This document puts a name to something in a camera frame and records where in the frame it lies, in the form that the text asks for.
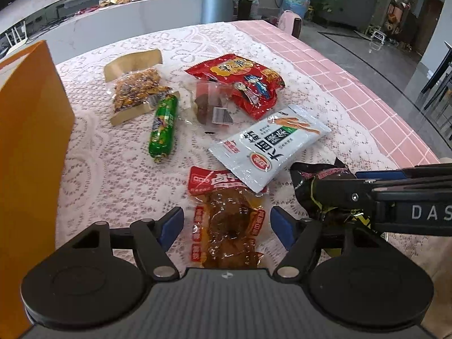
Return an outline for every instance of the door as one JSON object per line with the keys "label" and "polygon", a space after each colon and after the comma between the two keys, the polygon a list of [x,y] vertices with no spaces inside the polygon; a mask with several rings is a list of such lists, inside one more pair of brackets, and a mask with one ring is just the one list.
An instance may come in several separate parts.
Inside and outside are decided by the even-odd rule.
{"label": "door", "polygon": [[430,43],[433,32],[438,24],[444,3],[439,0],[424,0],[419,14],[419,30],[414,44],[415,50],[420,55],[425,53]]}

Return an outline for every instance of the pink grid pattern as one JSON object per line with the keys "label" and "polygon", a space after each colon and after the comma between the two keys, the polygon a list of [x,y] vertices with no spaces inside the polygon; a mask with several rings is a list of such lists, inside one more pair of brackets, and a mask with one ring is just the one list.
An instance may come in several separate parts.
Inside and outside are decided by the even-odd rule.
{"label": "pink grid pattern", "polygon": [[438,163],[428,146],[385,102],[315,49],[265,21],[236,21],[233,24],[334,96],[353,121],[370,131],[382,154],[397,166]]}

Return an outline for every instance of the white lace tablecloth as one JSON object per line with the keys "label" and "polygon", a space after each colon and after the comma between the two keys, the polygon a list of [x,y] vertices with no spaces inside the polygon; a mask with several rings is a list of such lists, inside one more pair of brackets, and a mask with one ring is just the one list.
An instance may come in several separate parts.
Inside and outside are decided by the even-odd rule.
{"label": "white lace tablecloth", "polygon": [[[95,49],[57,65],[76,114],[60,188],[57,246],[95,221],[105,220],[111,227],[126,227],[144,217],[159,219],[172,207],[181,206],[186,223],[169,256],[180,271],[189,266],[195,203],[187,194],[188,172],[194,165],[224,168],[207,151],[215,136],[178,120],[173,154],[168,161],[155,164],[147,150],[153,114],[117,127],[111,127],[108,120],[111,98],[105,91],[103,67],[121,55],[149,49],[161,50],[163,65],[159,71],[166,84],[177,89],[187,78],[184,69],[225,53],[232,52],[272,68],[286,83],[277,105],[299,104],[332,130],[330,135],[300,152],[297,161],[331,163],[337,156],[353,172],[395,168],[380,153],[369,131],[352,121],[334,97],[232,24],[160,31]],[[180,110],[184,113],[189,106],[188,92],[181,89],[180,93]],[[238,130],[253,123],[240,110],[233,116]],[[281,170],[270,183],[270,199],[272,205],[280,205],[294,216],[304,213],[295,200],[287,169]],[[415,242],[422,243],[422,237],[416,238]],[[266,254],[268,266],[274,268],[285,251],[270,232],[261,242],[258,250]],[[412,248],[408,255],[415,253],[418,246],[413,243],[413,237],[407,236],[392,236],[391,242],[400,249]],[[132,259],[125,251],[117,251],[116,255]]]}

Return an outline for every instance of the red snack bag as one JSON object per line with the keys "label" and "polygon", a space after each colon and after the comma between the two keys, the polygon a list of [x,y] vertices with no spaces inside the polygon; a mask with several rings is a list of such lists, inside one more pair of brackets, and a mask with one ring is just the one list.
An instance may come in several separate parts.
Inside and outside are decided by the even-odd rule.
{"label": "red snack bag", "polygon": [[255,237],[265,219],[256,195],[230,171],[192,167],[188,192],[200,203],[193,215],[191,261],[205,268],[256,268]]}
{"label": "red snack bag", "polygon": [[276,104],[276,90],[286,86],[276,71],[232,53],[204,61],[186,72],[198,79],[232,85],[231,99],[256,120]]}

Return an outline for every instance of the gray trash can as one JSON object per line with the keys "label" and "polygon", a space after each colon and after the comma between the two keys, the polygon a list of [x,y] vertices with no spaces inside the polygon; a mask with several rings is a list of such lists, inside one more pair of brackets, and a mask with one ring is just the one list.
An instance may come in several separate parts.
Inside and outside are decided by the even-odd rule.
{"label": "gray trash can", "polygon": [[201,6],[202,24],[232,21],[234,18],[233,0],[203,0]]}

